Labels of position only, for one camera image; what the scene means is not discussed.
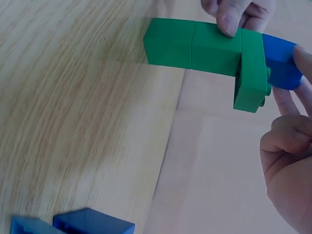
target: green block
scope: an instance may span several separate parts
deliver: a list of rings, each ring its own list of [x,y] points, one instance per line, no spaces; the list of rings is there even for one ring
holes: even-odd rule
[[[235,79],[234,109],[255,113],[271,92],[263,39],[260,33],[242,29],[241,71]]]
[[[241,58],[241,32],[234,38],[213,23],[197,22],[192,42],[192,69],[234,77]]]
[[[195,26],[190,20],[152,19],[143,39],[148,63],[191,69]]]

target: hand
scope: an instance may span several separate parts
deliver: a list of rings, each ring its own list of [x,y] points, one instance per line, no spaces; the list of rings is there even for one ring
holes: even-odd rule
[[[213,17],[220,30],[235,36],[238,27],[263,32],[275,10],[275,0],[201,0],[202,8]]]
[[[295,93],[308,116],[300,115],[289,91],[274,87],[281,117],[260,142],[268,197],[281,216],[300,234],[312,234],[312,55],[294,49],[303,77]]]

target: blue block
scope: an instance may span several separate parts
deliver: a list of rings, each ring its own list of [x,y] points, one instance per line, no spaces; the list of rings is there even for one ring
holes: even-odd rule
[[[55,227],[32,217],[13,216],[10,234],[65,234]]]
[[[135,224],[90,208],[55,215],[53,226],[67,234],[134,234]]]
[[[269,84],[287,90],[299,86],[301,72],[293,61],[295,43],[263,34],[266,65],[271,69]]]

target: wood grain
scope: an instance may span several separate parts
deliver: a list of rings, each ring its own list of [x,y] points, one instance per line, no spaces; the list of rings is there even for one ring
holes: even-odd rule
[[[0,233],[85,206],[142,233],[184,75],[144,63],[155,10],[0,0]]]

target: stacked blocks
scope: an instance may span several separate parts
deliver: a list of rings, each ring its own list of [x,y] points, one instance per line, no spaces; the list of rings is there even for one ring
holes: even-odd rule
[[[262,35],[242,29],[241,71],[235,78],[234,109],[255,113],[270,94]]]
[[[135,224],[85,208],[58,214],[53,225],[38,218],[12,217],[10,234],[134,234]]]
[[[241,57],[241,33],[225,37],[213,23],[197,22],[192,42],[192,69],[234,77]]]
[[[264,106],[271,85],[293,90],[302,77],[294,43],[246,29],[229,38],[213,23],[156,18],[144,46],[150,64],[235,77],[233,108],[251,113]]]
[[[295,44],[266,34],[263,34],[263,42],[266,64],[271,69],[269,83],[282,89],[294,90],[302,78],[293,61]]]
[[[152,19],[143,39],[148,63],[191,69],[195,26],[189,20]]]

